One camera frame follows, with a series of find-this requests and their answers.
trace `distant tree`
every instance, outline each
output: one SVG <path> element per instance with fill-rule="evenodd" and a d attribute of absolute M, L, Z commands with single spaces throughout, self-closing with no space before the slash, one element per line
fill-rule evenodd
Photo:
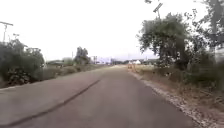
<path fill-rule="evenodd" d="M 86 65 L 90 63 L 90 58 L 88 57 L 88 51 L 85 48 L 78 47 L 74 62 L 77 65 Z"/>
<path fill-rule="evenodd" d="M 63 58 L 62 61 L 64 66 L 72 66 L 74 64 L 73 59 L 69 57 Z"/>

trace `roadside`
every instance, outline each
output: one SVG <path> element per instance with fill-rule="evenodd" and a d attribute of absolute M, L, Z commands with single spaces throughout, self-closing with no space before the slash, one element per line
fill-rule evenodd
<path fill-rule="evenodd" d="M 152 67 L 136 66 L 129 70 L 137 79 L 153 88 L 166 100 L 206 128 L 224 127 L 224 107 L 219 97 L 196 88 L 180 86 L 151 71 Z"/>

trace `grass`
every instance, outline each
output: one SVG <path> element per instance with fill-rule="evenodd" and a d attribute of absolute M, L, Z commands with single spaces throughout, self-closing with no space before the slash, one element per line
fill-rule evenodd
<path fill-rule="evenodd" d="M 224 95 L 221 92 L 209 92 L 194 85 L 173 82 L 169 77 L 156 73 L 153 66 L 138 65 L 135 69 L 134 72 L 140 74 L 143 79 L 149 80 L 171 93 L 176 93 L 192 104 L 207 106 L 224 112 Z"/>

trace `tree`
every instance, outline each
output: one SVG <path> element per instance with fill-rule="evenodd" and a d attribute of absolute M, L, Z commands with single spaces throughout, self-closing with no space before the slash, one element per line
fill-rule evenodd
<path fill-rule="evenodd" d="M 89 64 L 90 63 L 90 58 L 88 57 L 87 49 L 82 48 L 82 47 L 78 47 L 74 61 L 77 65 Z"/>
<path fill-rule="evenodd" d="M 63 65 L 64 66 L 73 66 L 73 64 L 74 64 L 73 59 L 72 58 L 69 58 L 69 57 L 63 58 L 62 61 L 63 61 Z"/>
<path fill-rule="evenodd" d="M 224 1 L 204 0 L 207 5 L 208 14 L 201 19 L 200 23 L 209 23 L 206 30 L 208 37 L 212 40 L 210 48 L 222 46 L 224 43 Z"/>
<path fill-rule="evenodd" d="M 185 69 L 189 61 L 186 46 L 189 33 L 188 25 L 180 14 L 171 13 L 165 19 L 144 21 L 139 35 L 141 51 L 150 49 L 159 56 L 163 67 L 176 62 L 180 69 Z"/>
<path fill-rule="evenodd" d="M 0 75 L 8 86 L 38 81 L 36 71 L 44 64 L 38 48 L 29 48 L 18 39 L 0 43 Z"/>

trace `utility pole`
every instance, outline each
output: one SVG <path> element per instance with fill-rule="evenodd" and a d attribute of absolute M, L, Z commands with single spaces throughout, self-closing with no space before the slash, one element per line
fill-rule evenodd
<path fill-rule="evenodd" d="M 13 24 L 6 23 L 6 22 L 1 22 L 1 21 L 0 21 L 0 23 L 5 25 L 5 31 L 4 31 L 4 37 L 3 37 L 3 43 L 4 43 L 5 42 L 5 33 L 6 33 L 7 25 L 13 26 Z"/>

